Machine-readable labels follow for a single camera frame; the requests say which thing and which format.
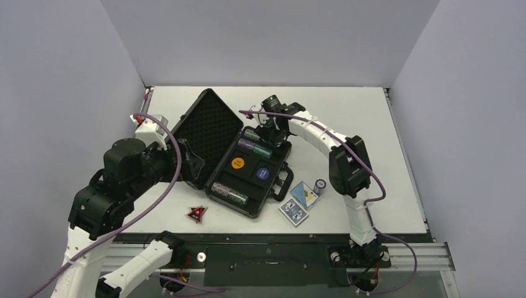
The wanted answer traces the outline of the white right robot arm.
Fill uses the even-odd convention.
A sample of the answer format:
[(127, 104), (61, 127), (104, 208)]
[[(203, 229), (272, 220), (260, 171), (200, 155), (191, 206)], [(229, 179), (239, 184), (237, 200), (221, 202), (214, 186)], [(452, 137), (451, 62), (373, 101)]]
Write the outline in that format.
[(343, 196), (349, 218), (351, 260), (364, 268), (389, 261), (390, 256), (378, 240), (368, 210), (374, 201), (368, 190), (371, 180), (377, 176), (372, 172), (363, 139), (337, 133), (301, 104), (284, 104), (275, 95), (263, 100), (257, 112), (257, 123), (260, 135), (271, 145), (277, 146), (293, 135), (308, 142), (328, 159), (329, 183)]

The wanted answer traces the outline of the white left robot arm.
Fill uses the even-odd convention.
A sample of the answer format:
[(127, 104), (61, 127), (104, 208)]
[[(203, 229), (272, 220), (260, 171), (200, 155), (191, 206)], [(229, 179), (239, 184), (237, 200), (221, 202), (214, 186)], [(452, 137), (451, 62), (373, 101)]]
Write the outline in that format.
[(184, 139), (168, 149), (136, 138), (116, 141), (104, 154), (104, 167), (74, 197), (68, 245), (53, 297), (126, 297), (160, 267), (181, 265), (184, 241), (164, 231), (152, 247), (116, 271), (102, 274), (109, 246), (135, 201), (157, 183), (196, 180), (204, 164)]

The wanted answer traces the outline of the blue patterned card deck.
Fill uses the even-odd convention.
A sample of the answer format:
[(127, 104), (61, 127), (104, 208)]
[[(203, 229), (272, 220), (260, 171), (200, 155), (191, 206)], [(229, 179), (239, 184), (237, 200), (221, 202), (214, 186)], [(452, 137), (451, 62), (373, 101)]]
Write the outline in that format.
[(279, 206), (279, 211), (294, 227), (301, 225), (309, 216), (307, 211), (294, 199), (284, 201)]

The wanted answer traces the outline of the yellow-blue chip stack bottom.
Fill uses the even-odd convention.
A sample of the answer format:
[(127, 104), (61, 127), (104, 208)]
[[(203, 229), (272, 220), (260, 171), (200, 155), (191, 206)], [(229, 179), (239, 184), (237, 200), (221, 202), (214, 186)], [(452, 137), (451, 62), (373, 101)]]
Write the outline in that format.
[(246, 205), (249, 200), (249, 197), (246, 194), (236, 190), (229, 191), (228, 198), (241, 205)]

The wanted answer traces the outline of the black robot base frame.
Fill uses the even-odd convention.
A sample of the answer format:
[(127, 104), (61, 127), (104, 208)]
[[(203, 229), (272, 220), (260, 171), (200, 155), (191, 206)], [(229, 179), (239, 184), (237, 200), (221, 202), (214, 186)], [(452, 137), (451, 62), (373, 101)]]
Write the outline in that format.
[(174, 256), (159, 272), (202, 273), (209, 287), (344, 287), (378, 273), (418, 274), (435, 268), (438, 246), (428, 235), (380, 236), (359, 247), (343, 233), (180, 233)]

